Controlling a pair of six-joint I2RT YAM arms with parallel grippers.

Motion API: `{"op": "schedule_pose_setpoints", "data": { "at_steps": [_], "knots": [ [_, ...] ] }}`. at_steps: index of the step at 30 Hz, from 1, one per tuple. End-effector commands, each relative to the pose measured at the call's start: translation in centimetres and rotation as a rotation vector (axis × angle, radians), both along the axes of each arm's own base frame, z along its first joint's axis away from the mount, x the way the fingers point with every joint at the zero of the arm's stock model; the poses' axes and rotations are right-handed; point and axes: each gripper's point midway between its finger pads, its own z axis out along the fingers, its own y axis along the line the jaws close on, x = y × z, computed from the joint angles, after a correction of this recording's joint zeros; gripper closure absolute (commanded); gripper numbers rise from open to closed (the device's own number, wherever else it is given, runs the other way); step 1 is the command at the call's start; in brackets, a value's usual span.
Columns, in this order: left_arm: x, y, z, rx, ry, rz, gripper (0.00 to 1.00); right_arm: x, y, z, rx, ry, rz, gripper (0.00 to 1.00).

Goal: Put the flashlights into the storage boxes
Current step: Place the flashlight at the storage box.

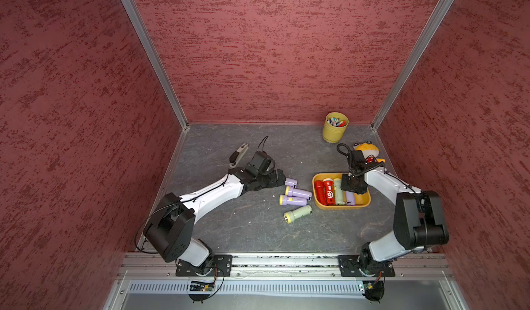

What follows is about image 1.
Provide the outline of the yellow plastic storage tray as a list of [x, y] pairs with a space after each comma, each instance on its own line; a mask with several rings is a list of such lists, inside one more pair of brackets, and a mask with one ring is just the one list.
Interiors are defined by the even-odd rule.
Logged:
[[[313, 177], [312, 183], [314, 183], [316, 180], [323, 181], [325, 178], [342, 178], [342, 173], [319, 173]], [[367, 191], [365, 194], [359, 195], [355, 194], [356, 197], [356, 205], [355, 206], [349, 206], [349, 205], [333, 205], [333, 206], [321, 206], [316, 198], [316, 192], [314, 190], [313, 185], [313, 197], [315, 198], [316, 205], [321, 210], [352, 210], [352, 209], [362, 209], [366, 206], [370, 205], [371, 203], [371, 195], [370, 192]]]

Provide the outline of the purple flashlight top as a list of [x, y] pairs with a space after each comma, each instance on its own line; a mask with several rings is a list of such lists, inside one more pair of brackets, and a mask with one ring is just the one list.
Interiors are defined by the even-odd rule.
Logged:
[[284, 183], [285, 186], [287, 187], [293, 187], [293, 188], [296, 188], [297, 185], [298, 185], [298, 181], [295, 180], [295, 179], [292, 179], [292, 178], [286, 178], [285, 180], [285, 183]]

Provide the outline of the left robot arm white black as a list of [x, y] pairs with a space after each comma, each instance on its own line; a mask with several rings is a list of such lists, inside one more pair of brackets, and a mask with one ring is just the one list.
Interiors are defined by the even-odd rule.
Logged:
[[143, 236], [165, 262], [183, 262], [197, 275], [210, 274], [215, 255], [204, 242], [193, 238], [195, 223], [248, 192], [284, 186], [287, 177], [275, 166], [269, 154], [257, 151], [245, 167], [229, 169], [220, 180], [199, 191], [166, 194], [146, 220]]

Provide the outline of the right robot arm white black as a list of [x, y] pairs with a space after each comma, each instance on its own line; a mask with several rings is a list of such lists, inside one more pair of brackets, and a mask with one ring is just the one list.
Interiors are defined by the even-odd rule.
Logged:
[[367, 242], [357, 256], [338, 256], [343, 278], [394, 277], [393, 262], [410, 253], [445, 245], [449, 230], [441, 197], [424, 191], [378, 167], [357, 175], [344, 174], [342, 185], [358, 195], [377, 189], [394, 205], [393, 228], [382, 238]]

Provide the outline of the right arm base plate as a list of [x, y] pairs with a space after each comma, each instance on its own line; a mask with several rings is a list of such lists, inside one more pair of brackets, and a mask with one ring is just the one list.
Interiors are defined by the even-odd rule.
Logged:
[[394, 278], [392, 261], [377, 262], [370, 257], [339, 255], [338, 268], [343, 278]]

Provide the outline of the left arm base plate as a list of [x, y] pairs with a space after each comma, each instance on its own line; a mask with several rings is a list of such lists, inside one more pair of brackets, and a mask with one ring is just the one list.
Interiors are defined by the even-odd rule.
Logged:
[[175, 275], [177, 277], [189, 278], [215, 278], [229, 277], [233, 264], [233, 256], [228, 254], [213, 254], [198, 267], [189, 262], [178, 260], [176, 264]]

